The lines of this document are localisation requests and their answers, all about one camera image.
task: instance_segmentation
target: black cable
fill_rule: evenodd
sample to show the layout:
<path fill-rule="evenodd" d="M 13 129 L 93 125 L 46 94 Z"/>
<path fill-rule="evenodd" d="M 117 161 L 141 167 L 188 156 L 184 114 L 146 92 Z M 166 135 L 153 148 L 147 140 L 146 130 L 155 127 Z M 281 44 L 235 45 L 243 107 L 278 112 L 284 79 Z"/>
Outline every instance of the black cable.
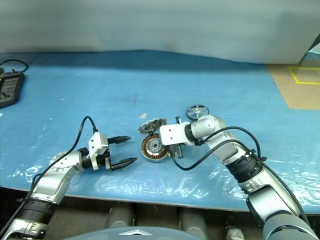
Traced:
<path fill-rule="evenodd" d="M 183 167 L 181 166 L 175 159 L 175 157 L 172 155 L 172 160 L 174 162 L 174 164 L 180 168 L 183 171 L 189 171 L 191 169 L 194 169 L 196 166 L 198 166 L 200 163 L 202 163 L 207 157 L 209 157 L 214 151 L 216 151 L 218 148 L 222 147 L 225 144 L 228 143 L 237 143 L 240 144 L 246 151 L 249 151 L 249 149 L 247 148 L 246 145 L 244 145 L 241 141 L 236 140 L 236 139 L 229 139 L 229 140 L 225 140 L 220 142 L 218 145 L 214 146 L 214 148 L 211 148 L 205 155 L 203 155 L 203 157 L 201 157 L 198 161 L 196 161 L 194 164 L 192 164 L 189 167 Z"/>
<path fill-rule="evenodd" d="M 10 217 L 9 221 L 5 224 L 5 226 L 1 229 L 0 231 L 0 237 L 2 238 L 3 235 L 6 233 L 7 229 L 9 228 L 9 226 L 11 225 L 11 223 L 13 222 L 13 220 L 17 217 L 17 215 L 19 214 L 20 210 L 22 209 L 22 207 L 25 205 L 26 201 L 30 198 L 31 194 L 34 192 L 38 182 L 40 181 L 40 179 L 46 174 L 46 172 L 51 169 L 57 162 L 59 162 L 61 159 L 63 159 L 65 156 L 67 156 L 68 154 L 70 154 L 77 146 L 82 130 L 84 128 L 85 122 L 86 120 L 89 119 L 92 127 L 93 127 L 93 133 L 97 132 L 97 128 L 96 125 L 94 123 L 94 121 L 92 120 L 91 117 L 89 116 L 85 116 L 81 122 L 78 134 L 76 136 L 75 142 L 73 144 L 73 146 L 70 148 L 69 151 L 67 151 L 65 154 L 63 154 L 62 156 L 60 156 L 59 158 L 57 158 L 54 162 L 52 162 L 42 173 L 37 174 L 38 178 L 36 177 L 37 175 L 35 175 L 33 177 L 32 183 L 31 183 L 31 188 L 29 190 L 29 192 L 27 193 L 26 197 L 24 198 L 24 200 L 22 201 L 22 203 L 20 204 L 20 206 L 18 207 L 18 209 L 14 212 L 14 214 Z"/>
<path fill-rule="evenodd" d="M 309 220 L 307 218 L 307 215 L 304 211 L 304 209 L 302 208 L 301 204 L 299 203 L 298 199 L 296 198 L 295 194 L 291 191 L 291 189 L 289 188 L 289 186 L 285 183 L 285 181 L 283 181 L 281 179 L 281 177 L 272 170 L 271 167 L 269 167 L 265 162 L 259 160 L 256 158 L 257 161 L 259 161 L 261 163 L 262 166 L 264 166 L 266 169 L 269 170 L 269 172 L 283 185 L 283 187 L 285 188 L 285 190 L 289 193 L 289 195 L 291 196 L 292 200 L 294 201 L 295 205 L 297 206 L 297 208 L 299 209 L 301 218 L 303 219 L 303 221 L 305 221 L 306 224 L 308 224 L 310 226 Z"/>
<path fill-rule="evenodd" d="M 29 68 L 29 66 L 28 66 L 27 63 L 25 63 L 24 61 L 21 61 L 21 60 L 19 60 L 19 59 L 8 59 L 8 60 L 5 60 L 5 61 L 3 61 L 3 62 L 0 63 L 0 66 L 1 66 L 2 64 L 7 63 L 7 62 L 19 62 L 19 63 L 24 64 L 24 65 L 25 65 L 25 68 L 24 68 L 22 71 L 20 71 L 20 72 L 25 72 L 25 71 L 27 71 L 28 68 Z"/>
<path fill-rule="evenodd" d="M 222 128 L 221 132 L 227 130 L 227 127 Z M 200 163 L 202 163 L 209 155 L 211 155 L 214 151 L 216 151 L 218 148 L 220 148 L 221 146 L 228 144 L 228 143 L 237 143 L 240 144 L 247 152 L 249 152 L 249 148 L 243 144 L 242 142 L 240 142 L 239 140 L 236 139 L 229 139 L 229 140 L 225 140 L 220 142 L 218 145 L 216 145 L 214 148 L 210 149 L 205 155 L 203 155 L 203 157 L 201 157 L 197 162 L 195 162 L 193 165 L 189 166 L 189 167 L 183 167 L 181 166 L 176 160 L 175 157 L 172 156 L 172 160 L 174 162 L 174 164 L 180 168 L 181 170 L 184 171 L 189 171 L 193 168 L 195 168 L 196 166 L 198 166 Z M 309 220 L 307 218 L 307 215 L 304 211 L 304 209 L 302 208 L 301 204 L 299 203 L 298 199 L 296 198 L 296 196 L 294 195 L 294 193 L 291 191 L 291 189 L 289 188 L 289 186 L 281 179 L 281 177 L 275 172 L 273 171 L 267 164 L 265 164 L 261 158 L 255 156 L 254 154 L 252 154 L 252 156 L 255 158 L 255 160 L 257 160 L 262 166 L 264 166 L 267 170 L 269 170 L 269 172 L 283 185 L 283 187 L 285 188 L 285 190 L 289 193 L 289 195 L 291 196 L 292 200 L 294 201 L 295 205 L 297 206 L 297 208 L 299 209 L 301 218 L 303 219 L 303 221 L 308 224 L 310 226 Z"/>
<path fill-rule="evenodd" d="M 210 138 L 212 138 L 213 136 L 223 132 L 223 131 L 226 131 L 226 130 L 229 130 L 229 129 L 237 129 L 237 130 L 240 130 L 240 131 L 243 131 L 245 132 L 246 134 L 248 134 L 252 140 L 254 141 L 255 143 L 255 146 L 256 146 L 256 154 L 258 156 L 258 158 L 260 159 L 261 158 L 261 149 L 260 149 L 260 144 L 258 142 L 258 140 L 256 139 L 256 137 L 251 133 L 249 132 L 247 129 L 243 128 L 243 127 L 239 127 L 239 126 L 227 126 L 227 127 L 224 127 L 224 128 L 221 128 L 219 129 L 218 131 L 215 131 L 214 133 L 210 134 L 208 137 L 206 137 L 203 142 L 207 142 Z"/>
<path fill-rule="evenodd" d="M 32 178 L 31 187 L 35 184 L 37 177 L 39 177 L 40 175 L 41 175 L 41 173 L 34 175 L 34 177 Z"/>

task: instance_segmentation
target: cardboard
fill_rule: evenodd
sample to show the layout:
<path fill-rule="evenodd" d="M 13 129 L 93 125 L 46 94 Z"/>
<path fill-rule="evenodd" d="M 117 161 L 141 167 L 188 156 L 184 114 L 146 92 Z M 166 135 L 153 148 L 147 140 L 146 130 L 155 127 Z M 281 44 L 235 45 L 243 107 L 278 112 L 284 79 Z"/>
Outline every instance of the cardboard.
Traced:
<path fill-rule="evenodd" d="M 270 64 L 268 69 L 288 108 L 320 110 L 320 61 Z"/>

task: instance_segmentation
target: robotic arm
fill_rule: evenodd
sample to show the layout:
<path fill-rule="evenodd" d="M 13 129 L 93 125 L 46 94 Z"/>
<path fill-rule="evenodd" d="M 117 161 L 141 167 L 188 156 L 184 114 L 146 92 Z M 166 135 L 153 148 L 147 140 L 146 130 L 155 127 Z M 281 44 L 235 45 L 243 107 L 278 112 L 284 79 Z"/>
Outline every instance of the robotic arm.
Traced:
<path fill-rule="evenodd" d="M 56 207 L 64 198 L 74 175 L 84 169 L 105 166 L 107 170 L 117 170 L 133 163 L 137 158 L 127 158 L 113 164 L 109 145 L 119 144 L 131 139 L 128 136 L 107 138 L 96 131 L 88 142 L 89 150 L 81 148 L 73 151 L 56 162 L 38 181 L 32 194 L 25 200 L 23 208 L 5 232 L 2 240 L 11 237 L 42 239 Z M 55 155 L 50 164 L 66 152 Z"/>
<path fill-rule="evenodd" d="M 225 127 L 225 123 L 212 115 L 201 116 L 193 123 L 181 122 L 160 127 L 161 143 L 169 146 L 174 158 L 182 156 L 180 144 L 201 145 L 203 138 Z M 222 131 L 207 143 L 211 149 L 227 140 L 236 140 L 228 131 Z M 263 226 L 265 240 L 319 240 L 309 225 L 299 218 L 300 211 L 276 177 L 263 165 L 253 151 L 237 142 L 227 142 L 214 154 L 237 180 L 242 191 L 248 194 L 246 203 Z"/>

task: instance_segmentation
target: blue table mat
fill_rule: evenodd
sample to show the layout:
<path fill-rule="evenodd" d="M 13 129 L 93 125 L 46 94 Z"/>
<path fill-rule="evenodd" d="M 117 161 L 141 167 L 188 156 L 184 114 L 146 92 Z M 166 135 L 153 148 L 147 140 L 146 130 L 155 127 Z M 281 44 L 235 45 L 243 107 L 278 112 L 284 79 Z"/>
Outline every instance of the blue table mat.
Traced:
<path fill-rule="evenodd" d="M 227 126 L 251 131 L 305 211 L 320 213 L 320 111 L 289 109 L 266 65 L 158 51 L 2 54 L 0 61 L 9 58 L 30 67 L 19 102 L 0 109 L 2 187 L 29 189 L 51 157 L 73 145 L 89 115 L 108 137 L 132 137 L 110 146 L 115 163 L 138 159 L 117 171 L 76 175 L 69 195 L 247 211 L 246 196 L 214 156 L 182 171 L 169 158 L 152 163 L 140 152 L 141 124 L 159 117 L 187 121 L 187 107 L 204 104 Z M 13 62 L 3 67 L 22 69 Z M 245 134 L 234 134 L 255 147 Z M 88 147 L 91 135 L 87 123 L 78 148 Z M 208 150 L 185 146 L 180 162 L 189 166 Z"/>

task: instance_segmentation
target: small metal part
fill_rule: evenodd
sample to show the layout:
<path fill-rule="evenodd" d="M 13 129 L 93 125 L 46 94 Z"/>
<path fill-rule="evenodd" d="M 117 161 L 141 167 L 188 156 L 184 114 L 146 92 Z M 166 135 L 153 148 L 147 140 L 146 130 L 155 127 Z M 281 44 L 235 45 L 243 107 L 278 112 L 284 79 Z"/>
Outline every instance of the small metal part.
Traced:
<path fill-rule="evenodd" d="M 195 104 L 186 110 L 186 115 L 188 119 L 192 121 L 197 121 L 201 116 L 208 115 L 209 108 L 202 104 Z"/>
<path fill-rule="evenodd" d="M 162 125 L 167 124 L 167 119 L 165 118 L 154 118 L 145 122 L 139 127 L 139 133 L 141 134 L 153 134 L 155 131 L 159 130 Z"/>
<path fill-rule="evenodd" d="M 167 156 L 168 147 L 161 144 L 159 134 L 155 133 L 142 140 L 141 153 L 149 161 L 158 163 Z"/>
<path fill-rule="evenodd" d="M 181 148 L 181 144 L 178 144 L 177 146 L 177 155 L 179 159 L 182 159 L 184 157 L 183 153 L 182 153 L 182 148 Z"/>
<path fill-rule="evenodd" d="M 177 124 L 181 124 L 182 122 L 181 122 L 181 118 L 179 117 L 179 116 L 176 116 L 175 117 L 175 120 L 176 120 L 176 123 Z"/>

